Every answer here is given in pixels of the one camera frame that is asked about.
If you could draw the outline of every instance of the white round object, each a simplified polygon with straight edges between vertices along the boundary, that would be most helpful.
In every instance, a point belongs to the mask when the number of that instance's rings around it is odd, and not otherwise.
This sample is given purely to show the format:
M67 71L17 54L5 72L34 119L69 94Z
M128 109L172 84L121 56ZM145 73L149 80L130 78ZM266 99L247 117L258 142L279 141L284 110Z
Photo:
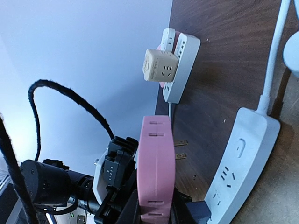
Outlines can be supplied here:
M285 44L285 65L299 78L299 32L295 33Z

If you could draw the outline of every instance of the pink adapter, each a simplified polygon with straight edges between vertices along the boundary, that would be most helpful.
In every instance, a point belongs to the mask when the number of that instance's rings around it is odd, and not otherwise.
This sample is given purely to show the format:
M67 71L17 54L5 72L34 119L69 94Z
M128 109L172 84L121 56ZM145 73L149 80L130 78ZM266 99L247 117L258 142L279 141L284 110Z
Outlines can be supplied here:
M168 116L143 118L138 150L141 220L147 224L167 224L175 184L175 151Z

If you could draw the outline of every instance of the metal prong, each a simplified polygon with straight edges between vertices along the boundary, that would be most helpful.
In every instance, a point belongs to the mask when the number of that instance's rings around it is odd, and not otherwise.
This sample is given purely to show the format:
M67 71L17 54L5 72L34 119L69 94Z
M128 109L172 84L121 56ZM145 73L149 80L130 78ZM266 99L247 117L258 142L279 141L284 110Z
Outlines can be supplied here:
M174 147L177 147L177 146L186 146L186 145L188 145L188 141L187 140L174 141Z
M176 160L183 160L187 157L185 153L176 154Z

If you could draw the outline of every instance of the cable strain relief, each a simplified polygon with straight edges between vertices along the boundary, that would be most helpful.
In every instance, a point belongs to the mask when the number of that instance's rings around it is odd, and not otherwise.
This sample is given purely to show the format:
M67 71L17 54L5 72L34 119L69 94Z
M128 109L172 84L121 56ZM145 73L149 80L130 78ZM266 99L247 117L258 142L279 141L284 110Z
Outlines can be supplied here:
M257 106L256 113L267 116L269 103L270 103L270 97L261 95L260 101Z

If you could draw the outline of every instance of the black cylinder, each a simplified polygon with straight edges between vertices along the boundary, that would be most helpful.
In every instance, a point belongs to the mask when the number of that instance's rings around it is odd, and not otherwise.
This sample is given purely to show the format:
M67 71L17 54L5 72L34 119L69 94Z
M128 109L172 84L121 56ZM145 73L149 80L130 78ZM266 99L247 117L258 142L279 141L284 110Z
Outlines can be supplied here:
M71 196L71 179L64 169L26 160L21 164L21 172L33 204L67 203Z

